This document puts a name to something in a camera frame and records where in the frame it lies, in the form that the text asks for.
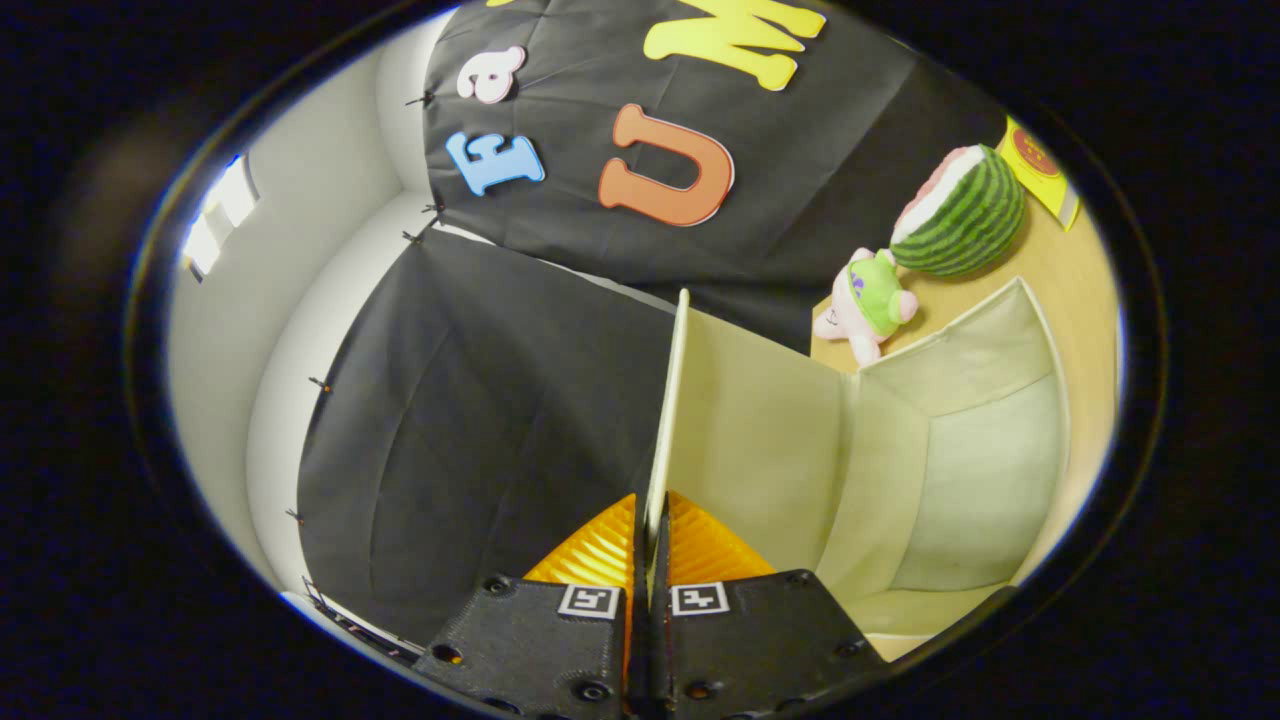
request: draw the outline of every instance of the stuffed toy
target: stuffed toy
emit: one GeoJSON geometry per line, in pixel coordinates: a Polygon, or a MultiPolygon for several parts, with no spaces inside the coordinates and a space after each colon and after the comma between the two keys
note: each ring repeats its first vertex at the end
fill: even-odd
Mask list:
{"type": "Polygon", "coordinates": [[[957,147],[902,209],[890,247],[904,268],[972,273],[1009,249],[1025,205],[1023,186],[995,150],[957,147]]]}
{"type": "Polygon", "coordinates": [[[915,315],[915,295],[897,282],[890,250],[859,247],[831,286],[831,309],[813,322],[815,336],[849,338],[854,359],[868,365],[879,359],[879,343],[915,315]]]}

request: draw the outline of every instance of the watermelon slice toy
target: watermelon slice toy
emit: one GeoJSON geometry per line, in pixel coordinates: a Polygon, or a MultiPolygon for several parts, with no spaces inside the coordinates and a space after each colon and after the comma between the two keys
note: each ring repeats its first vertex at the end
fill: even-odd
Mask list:
{"type": "Polygon", "coordinates": [[[1021,184],[995,150],[957,147],[902,209],[890,246],[904,268],[972,273],[1009,250],[1025,206],[1021,184]]]}

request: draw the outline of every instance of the black cloth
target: black cloth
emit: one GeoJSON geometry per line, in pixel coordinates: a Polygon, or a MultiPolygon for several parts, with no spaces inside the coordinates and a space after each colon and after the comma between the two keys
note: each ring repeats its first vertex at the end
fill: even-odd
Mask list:
{"type": "Polygon", "coordinates": [[[644,497],[672,315],[435,229],[361,309],[302,455],[316,585],[428,643],[493,573],[524,575],[644,497]]]}
{"type": "Polygon", "coordinates": [[[838,268],[860,246],[886,247],[899,213],[942,158],[957,146],[998,142],[1005,114],[847,12],[814,0],[788,4],[827,23],[818,37],[800,38],[800,68],[780,92],[709,60],[648,59],[653,24],[705,17],[676,0],[465,4],[426,77],[434,94],[425,106],[426,159],[448,223],[658,295],[690,287],[694,306],[808,350],[809,309],[829,292],[838,268]],[[457,74],[470,58],[512,45],[524,46],[527,60],[506,100],[458,96],[457,74]],[[713,218],[677,228],[599,204],[609,158],[675,187],[696,178],[684,156],[613,143],[614,119],[628,102],[714,137],[733,156],[735,183],[713,218]],[[444,147],[456,132],[529,137],[547,178],[472,195],[444,147]]]}

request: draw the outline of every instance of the wooden surface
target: wooden surface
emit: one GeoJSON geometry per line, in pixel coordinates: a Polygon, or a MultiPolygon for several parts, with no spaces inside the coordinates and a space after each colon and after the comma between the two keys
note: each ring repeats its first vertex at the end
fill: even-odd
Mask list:
{"type": "MultiPolygon", "coordinates": [[[[1066,475],[1057,488],[1044,530],[1014,578],[1020,582],[1052,548],[1088,497],[1115,424],[1116,290],[1087,208],[1082,206],[1071,229],[1064,231],[1028,193],[1027,220],[1010,251],[996,265],[960,278],[936,278],[899,268],[902,287],[919,297],[920,310],[881,348],[890,355],[942,329],[1014,275],[1027,281],[1048,322],[1062,361],[1071,423],[1066,475]]],[[[818,304],[814,316],[829,305],[829,297],[818,304]]],[[[846,341],[812,337],[809,354],[824,365],[858,372],[858,361],[846,341]]]]}

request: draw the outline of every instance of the light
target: light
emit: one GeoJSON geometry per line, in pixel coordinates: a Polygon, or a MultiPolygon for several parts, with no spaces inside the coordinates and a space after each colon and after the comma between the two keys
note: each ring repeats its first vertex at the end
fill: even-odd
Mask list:
{"type": "Polygon", "coordinates": [[[182,254],[191,259],[191,264],[196,268],[197,273],[207,275],[218,260],[220,251],[218,238],[214,237],[214,231],[209,228],[209,220],[204,215],[196,218],[196,222],[191,224],[191,232],[187,234],[187,245],[182,249],[182,254]]]}
{"type": "Polygon", "coordinates": [[[248,165],[244,156],[238,155],[205,193],[200,215],[191,224],[182,249],[197,279],[209,274],[227,237],[248,218],[255,205],[257,197],[248,179],[248,165]]]}
{"type": "Polygon", "coordinates": [[[218,181],[210,195],[215,196],[218,202],[221,204],[233,227],[239,227],[244,222],[244,218],[253,211],[253,205],[257,204],[257,200],[253,197],[253,190],[248,183],[248,170],[244,167],[243,155],[236,158],[236,161],[227,168],[227,172],[223,173],[221,179],[218,181]]]}

